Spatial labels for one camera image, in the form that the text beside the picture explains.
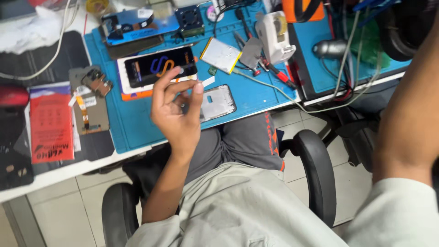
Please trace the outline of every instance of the white desk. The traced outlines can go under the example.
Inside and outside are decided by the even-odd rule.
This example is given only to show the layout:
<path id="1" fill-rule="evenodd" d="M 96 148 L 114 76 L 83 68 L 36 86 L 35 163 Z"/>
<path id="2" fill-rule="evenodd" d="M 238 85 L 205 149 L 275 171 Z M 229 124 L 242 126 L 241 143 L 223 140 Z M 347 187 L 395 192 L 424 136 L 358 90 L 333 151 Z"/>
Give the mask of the white desk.
<path id="1" fill-rule="evenodd" d="M 0 32 L 2 30 L 5 30 L 6 28 L 11 28 L 15 25 L 21 25 L 22 23 L 26 23 L 29 21 L 30 18 L 25 18 L 25 19 L 20 19 L 20 20 L 15 20 L 12 22 L 5 22 L 5 23 L 0 23 Z M 92 29 L 98 27 L 98 22 L 95 19 L 95 17 L 91 16 L 91 15 L 87 15 L 87 13 L 85 12 L 84 8 L 81 7 L 78 11 L 78 14 L 75 18 L 75 21 L 73 22 L 73 24 L 67 29 L 67 31 L 72 31 L 72 30 L 76 30 L 78 32 L 80 32 L 81 34 L 85 34 L 85 33 L 90 33 Z M 393 76 L 389 76 L 380 80 L 377 80 L 373 83 L 373 85 L 377 85 L 377 84 L 381 84 L 384 82 L 387 82 L 389 80 L 394 80 L 397 78 L 400 78 L 404 75 L 404 73 L 399 73 L 397 75 L 393 75 Z M 361 90 L 364 86 L 358 86 L 355 90 Z M 328 99 L 330 99 L 332 96 L 325 96 L 316 100 L 312 100 L 309 102 L 305 102 L 305 105 L 311 105 L 311 104 L 316 104 L 322 101 L 326 101 Z M 277 105 L 275 107 L 270 107 L 264 110 L 261 110 L 257 113 L 253 113 L 253 114 L 249 114 L 246 115 L 244 117 L 247 116 L 251 116 L 254 114 L 258 114 L 258 113 L 262 113 L 268 110 L 273 110 L 276 108 L 280 108 L 280 107 L 284 107 L 287 105 L 291 105 L 292 102 L 286 102 L 284 104 L 280 104 Z M 4 190 L 0 192 L 0 203 L 4 202 L 4 201 L 8 201 L 11 200 L 13 198 L 19 197 L 19 196 L 23 196 L 27 193 L 39 190 L 41 188 L 44 188 L 46 186 L 50 186 L 53 184 L 56 184 L 58 182 L 61 182 L 63 180 L 69 179 L 69 178 L 73 178 L 75 176 L 79 176 L 81 174 L 84 174 L 86 172 L 110 165 L 112 163 L 133 157 L 135 155 L 139 155 L 142 153 L 145 153 L 148 150 L 151 150 L 152 146 L 146 146 L 143 148 L 139 148 L 136 150 L 132 150 L 126 153 L 122 153 L 122 154 L 117 154 L 116 151 L 114 151 L 113 155 L 100 159 L 100 160 L 96 160 L 93 162 L 84 160 L 81 162 L 78 162 L 76 164 L 71 164 L 65 167 L 61 167 L 52 171 L 48 171 L 42 174 L 39 174 L 37 176 L 35 176 L 34 182 L 30 185 L 25 185 L 25 186 L 21 186 L 21 187 L 17 187 L 17 188 L 13 188 L 13 189 L 9 189 L 9 190 Z"/>

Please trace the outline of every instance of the phone lcd screen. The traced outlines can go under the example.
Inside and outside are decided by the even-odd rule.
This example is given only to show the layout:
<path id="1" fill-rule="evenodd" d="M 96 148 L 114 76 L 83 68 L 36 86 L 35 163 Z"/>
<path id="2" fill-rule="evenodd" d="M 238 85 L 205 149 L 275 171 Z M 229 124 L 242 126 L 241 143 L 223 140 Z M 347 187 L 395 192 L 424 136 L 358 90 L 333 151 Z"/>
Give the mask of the phone lcd screen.
<path id="1" fill-rule="evenodd" d="M 181 72 L 175 79 L 197 73 L 190 47 L 182 47 L 125 61 L 128 80 L 133 88 L 154 84 L 166 71 L 175 66 L 181 66 Z"/>

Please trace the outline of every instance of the cooling fan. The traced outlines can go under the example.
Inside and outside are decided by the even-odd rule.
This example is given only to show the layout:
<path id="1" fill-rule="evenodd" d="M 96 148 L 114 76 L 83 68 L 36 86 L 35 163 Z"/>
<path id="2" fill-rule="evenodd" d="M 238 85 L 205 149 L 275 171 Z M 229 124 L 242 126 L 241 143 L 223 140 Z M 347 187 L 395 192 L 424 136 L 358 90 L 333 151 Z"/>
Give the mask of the cooling fan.
<path id="1" fill-rule="evenodd" d="M 204 23 L 199 6 L 193 5 L 175 11 L 183 38 L 204 34 Z"/>

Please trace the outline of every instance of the red packaging bag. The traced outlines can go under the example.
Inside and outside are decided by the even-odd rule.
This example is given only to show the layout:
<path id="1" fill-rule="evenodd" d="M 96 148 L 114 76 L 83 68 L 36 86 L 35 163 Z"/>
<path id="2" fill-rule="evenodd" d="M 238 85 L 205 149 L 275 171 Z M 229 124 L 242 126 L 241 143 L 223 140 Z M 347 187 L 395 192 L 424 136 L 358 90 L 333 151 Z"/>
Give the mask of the red packaging bag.
<path id="1" fill-rule="evenodd" d="M 70 86 L 30 90 L 32 164 L 73 160 Z"/>

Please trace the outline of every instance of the red screwdriver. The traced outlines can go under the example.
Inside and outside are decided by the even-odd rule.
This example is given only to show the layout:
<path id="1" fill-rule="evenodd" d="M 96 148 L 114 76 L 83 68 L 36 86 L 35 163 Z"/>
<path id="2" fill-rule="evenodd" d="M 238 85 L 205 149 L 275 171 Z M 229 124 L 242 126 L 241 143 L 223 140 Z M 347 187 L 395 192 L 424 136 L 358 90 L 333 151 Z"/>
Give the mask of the red screwdriver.
<path id="1" fill-rule="evenodd" d="M 275 68 L 271 63 L 269 63 L 266 59 L 264 59 L 263 61 L 264 61 L 265 66 L 266 66 L 269 70 L 273 71 L 273 72 L 276 74 L 276 76 L 277 76 L 281 81 L 283 81 L 285 84 L 287 84 L 288 86 L 292 87 L 293 89 L 297 89 L 297 85 L 294 84 L 294 83 L 288 78 L 287 75 L 285 75 L 283 72 L 281 72 L 281 71 L 279 71 L 278 69 L 276 69 L 276 68 Z"/>

